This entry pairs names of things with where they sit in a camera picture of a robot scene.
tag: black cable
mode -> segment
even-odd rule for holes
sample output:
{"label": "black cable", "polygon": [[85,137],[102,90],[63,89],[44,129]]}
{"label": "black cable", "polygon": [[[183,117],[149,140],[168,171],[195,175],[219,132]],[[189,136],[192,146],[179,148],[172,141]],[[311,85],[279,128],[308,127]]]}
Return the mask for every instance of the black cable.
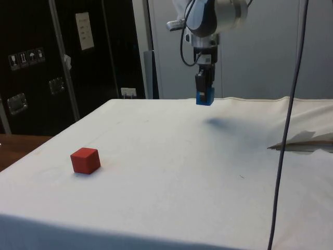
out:
{"label": "black cable", "polygon": [[184,63],[186,66],[189,66],[189,67],[193,67],[195,64],[197,64],[197,62],[198,62],[198,60],[199,60],[199,58],[200,58],[200,56],[201,56],[201,53],[199,53],[199,55],[198,55],[196,61],[195,61],[193,64],[189,64],[189,63],[185,60],[185,58],[184,58],[184,54],[183,54],[183,41],[184,41],[184,33],[185,33],[185,29],[186,29],[186,26],[187,26],[187,19],[188,19],[188,16],[189,16],[189,14],[190,14],[190,12],[191,12],[193,6],[194,6],[195,1],[196,1],[196,0],[193,0],[193,1],[192,1],[192,4],[191,4],[191,6],[190,6],[190,8],[189,8],[189,10],[188,10],[188,12],[187,12],[187,14],[186,14],[185,21],[184,21],[184,26],[183,26],[183,29],[182,29],[182,36],[181,36],[181,58],[182,58],[183,63]]}
{"label": "black cable", "polygon": [[252,4],[253,0],[250,0],[250,2],[248,3],[248,7],[250,7],[250,5]]}
{"label": "black cable", "polygon": [[291,93],[290,93],[290,101],[289,101],[285,131],[284,131],[284,135],[283,135],[282,147],[281,147],[281,152],[280,152],[280,160],[279,160],[279,165],[278,165],[278,170],[277,170],[274,205],[273,205],[272,227],[271,227],[270,241],[269,241],[269,244],[268,244],[268,250],[272,249],[273,239],[274,239],[276,214],[277,214],[277,201],[278,201],[278,196],[279,196],[282,165],[283,165],[283,159],[284,159],[285,150],[286,150],[287,135],[288,135],[289,125],[290,125],[290,118],[291,118],[293,100],[294,100],[294,97],[295,97],[296,85],[297,85],[297,81],[298,81],[298,76],[299,76],[299,72],[300,72],[300,68],[301,68],[301,61],[302,61],[302,56],[303,56],[305,30],[306,30],[306,17],[308,15],[308,6],[309,6],[309,0],[306,0],[305,9],[304,9],[304,13],[303,13],[303,26],[302,26],[300,52],[299,52],[299,57],[298,57],[297,64],[296,64],[294,79],[293,79]]}

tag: warning symbol sticker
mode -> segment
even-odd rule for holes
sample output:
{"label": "warning symbol sticker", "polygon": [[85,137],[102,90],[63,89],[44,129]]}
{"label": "warning symbol sticker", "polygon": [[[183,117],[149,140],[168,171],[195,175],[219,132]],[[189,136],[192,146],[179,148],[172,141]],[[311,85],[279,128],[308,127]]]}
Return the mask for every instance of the warning symbol sticker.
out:
{"label": "warning symbol sticker", "polygon": [[36,49],[36,55],[38,62],[42,63],[45,61],[44,50],[42,47]]}
{"label": "warning symbol sticker", "polygon": [[28,58],[29,58],[30,65],[34,65],[38,62],[36,51],[34,49],[31,49],[28,51]]}
{"label": "warning symbol sticker", "polygon": [[25,67],[29,66],[28,56],[27,56],[26,52],[19,53],[19,61],[20,61],[21,68],[25,68]]}
{"label": "warning symbol sticker", "polygon": [[12,71],[20,69],[20,63],[17,57],[17,54],[9,55],[9,65]]}

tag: cabinet door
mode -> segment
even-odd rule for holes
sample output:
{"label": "cabinet door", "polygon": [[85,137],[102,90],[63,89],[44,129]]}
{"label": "cabinet door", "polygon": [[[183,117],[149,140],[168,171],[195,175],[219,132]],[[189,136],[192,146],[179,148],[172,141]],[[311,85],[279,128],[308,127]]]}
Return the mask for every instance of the cabinet door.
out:
{"label": "cabinet door", "polygon": [[80,116],[119,96],[101,1],[56,0]]}
{"label": "cabinet door", "polygon": [[[0,49],[0,93],[11,131],[55,135],[74,117],[48,2],[7,1],[0,20],[6,38]],[[11,102],[18,96],[25,104]]]}

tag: white wall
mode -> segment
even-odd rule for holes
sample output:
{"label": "white wall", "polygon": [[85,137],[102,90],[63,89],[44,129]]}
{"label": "white wall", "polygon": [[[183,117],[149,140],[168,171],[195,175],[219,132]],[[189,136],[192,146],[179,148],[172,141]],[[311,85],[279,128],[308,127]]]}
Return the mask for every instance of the white wall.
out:
{"label": "white wall", "polygon": [[[170,33],[165,28],[168,21],[176,18],[172,1],[149,0],[149,7],[160,96],[194,97],[198,68],[183,65],[179,54],[180,32]],[[216,66],[214,84],[217,97],[222,91],[224,97],[289,95],[303,7],[304,0],[254,0],[246,23],[221,34],[222,56]],[[333,98],[332,0],[310,0],[305,39],[297,97]],[[190,60],[192,50],[184,45],[185,56]]]}

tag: red cube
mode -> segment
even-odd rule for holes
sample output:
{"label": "red cube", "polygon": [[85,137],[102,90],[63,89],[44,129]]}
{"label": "red cube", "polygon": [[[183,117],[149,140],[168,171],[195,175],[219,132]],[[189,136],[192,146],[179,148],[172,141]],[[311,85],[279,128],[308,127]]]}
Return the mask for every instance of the red cube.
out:
{"label": "red cube", "polygon": [[75,173],[91,174],[100,167],[97,149],[83,147],[71,155],[71,160]]}

